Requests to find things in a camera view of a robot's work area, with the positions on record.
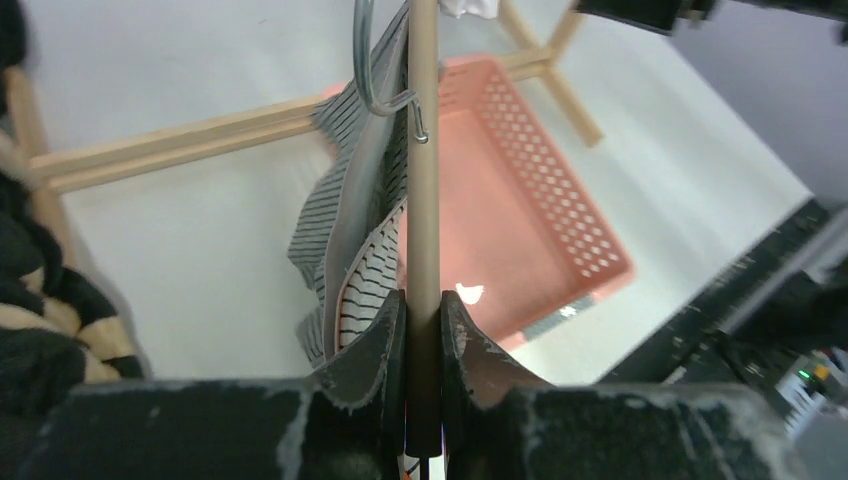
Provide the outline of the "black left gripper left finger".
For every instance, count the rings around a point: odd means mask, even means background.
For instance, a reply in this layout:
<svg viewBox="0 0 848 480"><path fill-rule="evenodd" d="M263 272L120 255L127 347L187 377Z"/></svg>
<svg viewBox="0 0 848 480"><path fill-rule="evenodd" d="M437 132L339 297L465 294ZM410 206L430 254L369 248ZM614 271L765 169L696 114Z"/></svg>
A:
<svg viewBox="0 0 848 480"><path fill-rule="evenodd" d="M371 324L316 370L309 425L320 440L395 458L405 429L406 298L392 290Z"/></svg>

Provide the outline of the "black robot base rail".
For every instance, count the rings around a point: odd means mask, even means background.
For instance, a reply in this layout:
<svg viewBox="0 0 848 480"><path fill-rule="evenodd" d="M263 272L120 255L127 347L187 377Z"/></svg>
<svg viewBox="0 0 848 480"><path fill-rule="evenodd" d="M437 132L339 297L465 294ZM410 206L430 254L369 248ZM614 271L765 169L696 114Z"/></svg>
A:
<svg viewBox="0 0 848 480"><path fill-rule="evenodd" d="M793 439L845 409L846 206L802 205L602 380L743 384Z"/></svg>

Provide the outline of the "wooden clip hanger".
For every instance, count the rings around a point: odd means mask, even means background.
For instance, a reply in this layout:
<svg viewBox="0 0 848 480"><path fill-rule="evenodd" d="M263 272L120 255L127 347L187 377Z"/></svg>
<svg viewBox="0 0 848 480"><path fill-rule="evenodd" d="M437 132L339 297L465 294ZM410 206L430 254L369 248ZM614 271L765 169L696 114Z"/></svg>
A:
<svg viewBox="0 0 848 480"><path fill-rule="evenodd" d="M409 4L408 88L383 101L374 91L370 61L373 4L354 7L354 82L368 110L408 111L406 452L421 461L442 452L440 386L439 48L438 4Z"/></svg>

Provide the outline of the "grey striped underwear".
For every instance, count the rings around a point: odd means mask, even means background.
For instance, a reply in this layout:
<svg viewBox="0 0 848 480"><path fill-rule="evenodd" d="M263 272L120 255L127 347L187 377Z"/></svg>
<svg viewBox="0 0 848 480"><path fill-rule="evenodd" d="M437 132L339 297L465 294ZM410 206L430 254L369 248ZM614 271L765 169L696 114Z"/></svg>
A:
<svg viewBox="0 0 848 480"><path fill-rule="evenodd" d="M335 161L307 197L287 257L318 299L296 329L317 368L365 332L397 287L408 128L404 113L372 114L354 83L321 102L312 121Z"/></svg>

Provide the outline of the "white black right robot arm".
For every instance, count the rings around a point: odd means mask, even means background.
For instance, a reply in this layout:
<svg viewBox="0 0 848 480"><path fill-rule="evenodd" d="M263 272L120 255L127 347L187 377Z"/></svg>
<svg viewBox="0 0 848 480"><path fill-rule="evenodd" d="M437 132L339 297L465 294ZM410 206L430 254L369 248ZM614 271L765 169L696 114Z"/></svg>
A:
<svg viewBox="0 0 848 480"><path fill-rule="evenodd" d="M826 18L837 22L836 42L847 44L847 0L735 0L764 9ZM708 20L716 0L578 0L578 13L614 20L643 30L669 36L679 19L692 24Z"/></svg>

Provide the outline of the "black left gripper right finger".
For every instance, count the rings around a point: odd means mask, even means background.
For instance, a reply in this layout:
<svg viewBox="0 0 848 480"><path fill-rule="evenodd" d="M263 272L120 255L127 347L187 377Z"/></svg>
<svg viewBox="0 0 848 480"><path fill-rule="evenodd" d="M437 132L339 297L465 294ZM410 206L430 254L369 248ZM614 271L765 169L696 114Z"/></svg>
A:
<svg viewBox="0 0 848 480"><path fill-rule="evenodd" d="M510 393L516 389L548 387L473 321L455 291L440 301L442 344L442 415L447 454L506 441Z"/></svg>

